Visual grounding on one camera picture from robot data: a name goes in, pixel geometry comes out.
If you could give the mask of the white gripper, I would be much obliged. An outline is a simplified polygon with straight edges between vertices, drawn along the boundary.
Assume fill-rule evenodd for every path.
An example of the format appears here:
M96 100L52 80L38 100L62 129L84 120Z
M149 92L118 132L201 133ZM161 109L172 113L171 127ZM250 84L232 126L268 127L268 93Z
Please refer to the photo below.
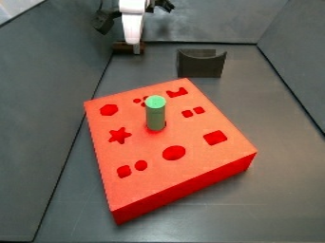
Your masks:
M149 0L118 0L117 8L121 13L121 26L125 43L133 45L133 54L140 54L139 39L143 28L143 16Z

